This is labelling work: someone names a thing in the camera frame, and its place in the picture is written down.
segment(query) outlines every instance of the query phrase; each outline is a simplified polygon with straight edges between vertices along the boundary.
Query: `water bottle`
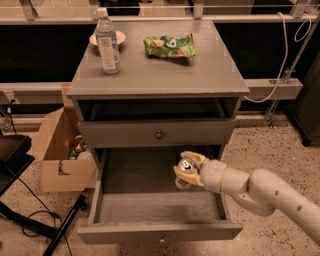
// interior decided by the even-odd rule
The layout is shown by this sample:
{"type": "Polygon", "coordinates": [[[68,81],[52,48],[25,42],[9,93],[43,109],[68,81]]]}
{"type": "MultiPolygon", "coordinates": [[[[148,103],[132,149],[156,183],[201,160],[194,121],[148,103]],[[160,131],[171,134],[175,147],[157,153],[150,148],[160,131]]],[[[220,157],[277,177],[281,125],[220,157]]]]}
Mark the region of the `water bottle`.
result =
{"type": "Polygon", "coordinates": [[[116,74],[120,71],[116,30],[108,18],[106,8],[98,8],[97,14],[100,21],[95,30],[95,35],[102,59],[102,68],[106,74],[116,74]]]}

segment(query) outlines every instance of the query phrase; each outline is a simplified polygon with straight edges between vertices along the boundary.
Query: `chip bag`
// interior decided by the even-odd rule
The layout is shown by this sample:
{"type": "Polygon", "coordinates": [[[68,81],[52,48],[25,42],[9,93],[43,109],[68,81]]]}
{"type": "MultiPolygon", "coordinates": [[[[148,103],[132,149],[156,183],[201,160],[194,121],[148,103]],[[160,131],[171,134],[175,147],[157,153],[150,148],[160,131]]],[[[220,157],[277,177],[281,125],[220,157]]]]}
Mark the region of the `chip bag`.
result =
{"type": "Polygon", "coordinates": [[[159,58],[184,58],[195,55],[192,34],[183,38],[147,36],[143,39],[146,54],[159,58]]]}

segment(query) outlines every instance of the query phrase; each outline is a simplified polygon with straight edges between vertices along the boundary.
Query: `white plate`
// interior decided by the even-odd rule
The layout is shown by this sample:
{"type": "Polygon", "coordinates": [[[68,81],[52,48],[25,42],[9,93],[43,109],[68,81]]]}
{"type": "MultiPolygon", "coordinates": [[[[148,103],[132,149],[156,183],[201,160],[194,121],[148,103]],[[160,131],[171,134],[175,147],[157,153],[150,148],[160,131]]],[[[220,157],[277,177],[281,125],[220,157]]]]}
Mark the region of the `white plate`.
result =
{"type": "MultiPolygon", "coordinates": [[[[118,45],[122,44],[122,43],[126,40],[126,38],[127,38],[126,35],[125,35],[125,33],[121,32],[121,31],[119,31],[119,30],[116,31],[116,35],[117,35],[118,45]]],[[[89,41],[90,41],[90,43],[92,43],[93,45],[98,45],[95,34],[92,34],[92,35],[90,36],[89,41]]]]}

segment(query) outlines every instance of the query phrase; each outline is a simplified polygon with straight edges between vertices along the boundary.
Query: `white robotic arm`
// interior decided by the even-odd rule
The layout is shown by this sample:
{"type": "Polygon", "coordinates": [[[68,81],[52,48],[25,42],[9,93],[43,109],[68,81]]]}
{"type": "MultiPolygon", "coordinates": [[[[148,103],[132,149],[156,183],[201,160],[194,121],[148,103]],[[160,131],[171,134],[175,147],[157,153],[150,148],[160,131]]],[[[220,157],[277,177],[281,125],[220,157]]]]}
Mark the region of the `white robotic arm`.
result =
{"type": "Polygon", "coordinates": [[[320,207],[276,174],[264,169],[249,174],[193,152],[183,152],[181,157],[174,167],[179,188],[187,189],[192,184],[223,192],[260,216],[269,216],[279,209],[320,245],[320,207]]]}

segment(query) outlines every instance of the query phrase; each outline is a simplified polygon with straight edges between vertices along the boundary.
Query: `nightstand top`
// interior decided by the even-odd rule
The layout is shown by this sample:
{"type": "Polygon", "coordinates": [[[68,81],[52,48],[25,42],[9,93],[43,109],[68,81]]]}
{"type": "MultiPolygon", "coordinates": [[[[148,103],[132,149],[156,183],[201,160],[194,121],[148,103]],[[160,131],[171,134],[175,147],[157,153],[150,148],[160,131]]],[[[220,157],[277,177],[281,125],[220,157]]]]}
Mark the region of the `nightstand top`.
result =
{"type": "Polygon", "coordinates": [[[97,46],[83,56],[68,96],[78,99],[114,97],[243,96],[249,92],[212,21],[114,22],[126,34],[121,44],[121,71],[106,75],[97,46]],[[184,37],[192,33],[191,58],[159,59],[145,54],[148,35],[184,37]]]}

